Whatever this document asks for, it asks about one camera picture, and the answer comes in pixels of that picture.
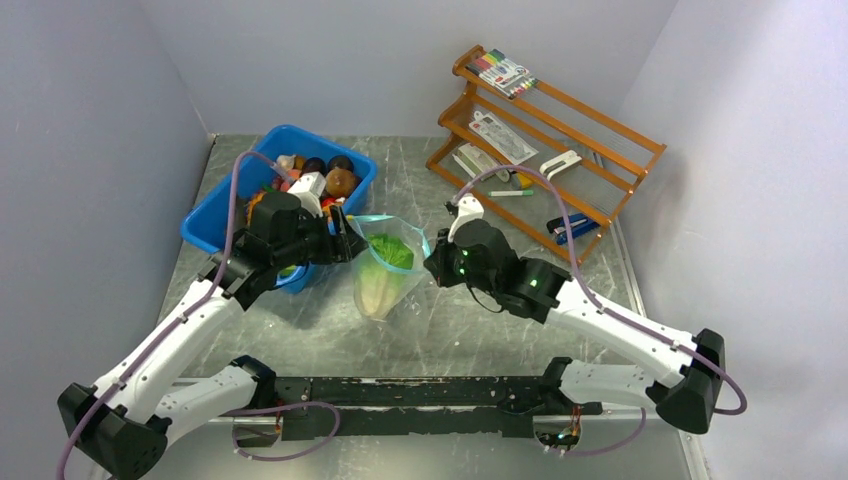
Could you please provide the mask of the clear zip top bag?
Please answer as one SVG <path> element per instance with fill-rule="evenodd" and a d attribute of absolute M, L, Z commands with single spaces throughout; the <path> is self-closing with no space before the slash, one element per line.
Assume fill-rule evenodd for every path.
<path fill-rule="evenodd" d="M 365 241 L 352 263 L 353 300 L 361 315 L 398 322 L 425 310 L 423 261 L 431 250 L 424 231 L 399 216 L 356 215 L 351 225 Z"/>

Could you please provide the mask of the green napa cabbage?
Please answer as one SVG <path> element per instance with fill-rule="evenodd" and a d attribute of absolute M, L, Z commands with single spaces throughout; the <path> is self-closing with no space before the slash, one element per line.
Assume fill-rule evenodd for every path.
<path fill-rule="evenodd" d="M 361 314 L 383 320 L 406 295 L 413 251 L 397 236 L 365 236 L 369 247 L 355 260 L 354 300 Z"/>

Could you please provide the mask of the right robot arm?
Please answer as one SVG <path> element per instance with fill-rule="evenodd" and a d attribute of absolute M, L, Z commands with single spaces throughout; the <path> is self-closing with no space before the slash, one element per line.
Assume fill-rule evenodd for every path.
<path fill-rule="evenodd" d="M 542 259 L 521 257 L 504 234 L 476 219 L 455 236 L 440 230 L 423 265 L 437 285 L 463 285 L 490 296 L 500 311 L 576 331 L 630 361 L 592 366 L 574 361 L 539 391 L 550 413 L 575 403 L 609 402 L 653 408 L 671 426 L 708 432 L 723 379 L 725 341 L 705 328 L 697 334 L 661 325 L 614 302 L 598 307 L 577 279 Z"/>

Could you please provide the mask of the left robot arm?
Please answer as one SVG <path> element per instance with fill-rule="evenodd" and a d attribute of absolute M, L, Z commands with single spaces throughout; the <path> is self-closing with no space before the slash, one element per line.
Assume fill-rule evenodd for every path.
<path fill-rule="evenodd" d="M 352 261 L 368 242 L 339 207 L 312 213 L 290 193 L 264 192 L 232 210 L 223 251 L 214 254 L 181 303 L 130 355 L 93 385 L 69 385 L 59 411 L 78 448 L 115 479 L 140 479 L 168 446 L 230 411 L 261 416 L 280 405 L 276 373 L 241 356 L 212 378 L 174 392 L 199 350 L 239 318 L 292 265 Z"/>

